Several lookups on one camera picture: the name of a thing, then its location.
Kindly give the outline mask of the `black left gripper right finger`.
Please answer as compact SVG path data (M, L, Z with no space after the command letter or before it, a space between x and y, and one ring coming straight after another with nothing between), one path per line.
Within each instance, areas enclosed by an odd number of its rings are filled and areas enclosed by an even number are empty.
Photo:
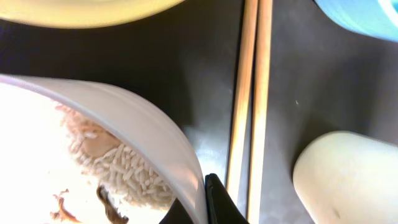
M205 195L210 224L249 224L216 174L205 176Z

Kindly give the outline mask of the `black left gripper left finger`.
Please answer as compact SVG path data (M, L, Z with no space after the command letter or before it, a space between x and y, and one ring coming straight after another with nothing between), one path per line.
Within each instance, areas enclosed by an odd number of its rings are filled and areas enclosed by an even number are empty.
M193 224L183 205L176 199L159 224Z

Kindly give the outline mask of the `rice food waste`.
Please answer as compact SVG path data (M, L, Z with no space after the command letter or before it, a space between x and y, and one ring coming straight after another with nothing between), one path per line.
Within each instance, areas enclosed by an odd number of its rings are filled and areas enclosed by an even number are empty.
M134 209L169 210L176 196L137 150L77 110L57 104L61 126L70 140L67 149L96 196L110 223L130 223Z

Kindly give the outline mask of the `white cup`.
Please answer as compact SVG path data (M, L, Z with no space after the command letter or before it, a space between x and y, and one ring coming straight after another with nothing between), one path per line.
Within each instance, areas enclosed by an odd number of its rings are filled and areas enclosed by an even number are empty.
M347 131L299 155L294 189L315 223L397 223L397 146Z

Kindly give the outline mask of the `yellow plate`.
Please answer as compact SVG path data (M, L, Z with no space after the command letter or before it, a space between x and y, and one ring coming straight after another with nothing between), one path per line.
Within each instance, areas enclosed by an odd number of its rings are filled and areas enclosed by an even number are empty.
M1 0L1 19L32 26L90 29L137 21L183 0Z

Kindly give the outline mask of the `light blue bowl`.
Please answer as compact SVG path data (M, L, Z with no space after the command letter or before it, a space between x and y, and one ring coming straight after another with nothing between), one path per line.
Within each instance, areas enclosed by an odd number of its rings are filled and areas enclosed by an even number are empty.
M397 42L397 0L315 0L339 26L377 39Z

